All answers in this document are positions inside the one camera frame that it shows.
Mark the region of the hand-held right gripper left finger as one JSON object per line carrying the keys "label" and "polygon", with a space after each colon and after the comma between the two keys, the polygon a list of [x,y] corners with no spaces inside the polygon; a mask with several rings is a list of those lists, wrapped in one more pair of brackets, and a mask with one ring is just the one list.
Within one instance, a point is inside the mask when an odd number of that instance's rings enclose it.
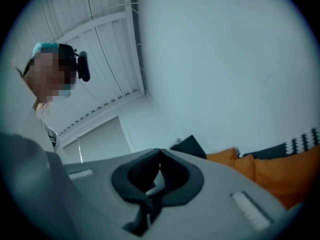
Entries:
{"label": "hand-held right gripper left finger", "polygon": [[120,165],[112,173],[111,183],[123,200],[144,205],[149,199],[146,192],[159,170],[160,150],[156,148]]}

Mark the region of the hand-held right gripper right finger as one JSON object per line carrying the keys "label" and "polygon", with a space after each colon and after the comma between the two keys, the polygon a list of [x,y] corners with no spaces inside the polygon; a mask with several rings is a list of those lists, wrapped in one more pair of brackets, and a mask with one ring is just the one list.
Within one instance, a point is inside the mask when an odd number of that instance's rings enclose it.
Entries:
{"label": "hand-held right gripper right finger", "polygon": [[156,206],[183,206],[203,188],[204,175],[191,162],[166,149],[154,149],[156,162],[154,204]]}

